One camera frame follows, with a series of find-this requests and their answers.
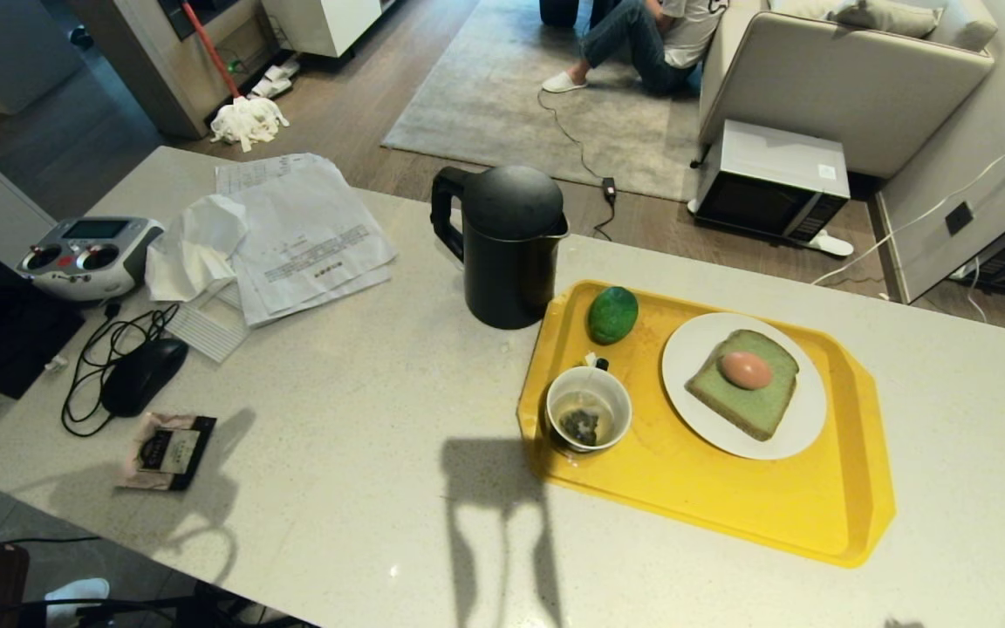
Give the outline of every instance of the rug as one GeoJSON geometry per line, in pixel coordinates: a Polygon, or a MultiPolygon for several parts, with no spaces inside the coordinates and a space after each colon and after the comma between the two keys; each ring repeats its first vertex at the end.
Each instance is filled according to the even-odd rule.
{"type": "MultiPolygon", "coordinates": [[[[598,186],[579,148],[538,102],[541,83],[573,63],[578,28],[542,24],[538,0],[481,0],[383,146],[483,164],[523,164],[554,179],[598,186]]],[[[625,58],[592,70],[590,86],[543,94],[584,144],[587,164],[619,189],[684,202],[695,195],[698,101],[647,94],[625,58]]]]}

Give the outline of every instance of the egg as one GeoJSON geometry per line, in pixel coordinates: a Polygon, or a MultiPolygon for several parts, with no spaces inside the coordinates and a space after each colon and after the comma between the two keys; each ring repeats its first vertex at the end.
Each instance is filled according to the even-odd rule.
{"type": "Polygon", "coordinates": [[[774,379],[770,365],[757,355],[746,351],[733,351],[724,355],[719,361],[719,372],[727,381],[746,390],[766,388],[774,379]]]}

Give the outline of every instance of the white plate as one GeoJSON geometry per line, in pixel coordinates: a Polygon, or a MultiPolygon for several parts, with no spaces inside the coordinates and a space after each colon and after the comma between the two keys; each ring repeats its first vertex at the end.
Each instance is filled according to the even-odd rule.
{"type": "Polygon", "coordinates": [[[726,311],[690,319],[677,328],[665,343],[661,355],[661,379],[682,421],[705,440],[737,456],[757,460],[789,458],[804,452],[824,429],[827,402],[817,367],[790,337],[759,319],[726,311]],[[716,346],[738,330],[751,330],[770,338],[789,351],[801,369],[797,373],[797,388],[790,399],[790,406],[786,408],[774,437],[765,442],[747,436],[742,429],[719,416],[684,389],[684,383],[709,361],[716,346]]]}

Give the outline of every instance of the avocado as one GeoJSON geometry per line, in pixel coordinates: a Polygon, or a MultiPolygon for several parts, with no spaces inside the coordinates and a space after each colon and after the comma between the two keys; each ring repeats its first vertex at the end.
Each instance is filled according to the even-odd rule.
{"type": "Polygon", "coordinates": [[[638,321],[638,298],[620,286],[604,289],[587,309],[587,331],[599,345],[626,338],[638,321]]]}

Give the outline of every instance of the white countertop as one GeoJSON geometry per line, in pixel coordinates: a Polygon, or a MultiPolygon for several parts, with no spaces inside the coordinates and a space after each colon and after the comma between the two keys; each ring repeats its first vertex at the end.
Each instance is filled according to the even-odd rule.
{"type": "MultiPolygon", "coordinates": [[[[159,149],[92,214],[168,222],[220,163],[159,149]]],[[[360,195],[399,248],[393,281],[256,330],[222,366],[191,354],[153,401],[221,419],[188,492],[113,488],[136,420],[66,434],[71,373],[0,401],[0,490],[324,628],[1005,627],[1005,330],[562,242],[558,290],[599,279],[821,329],[874,375],[897,516],[845,570],[536,480],[515,410],[538,327],[472,318],[426,204],[360,195]]]]}

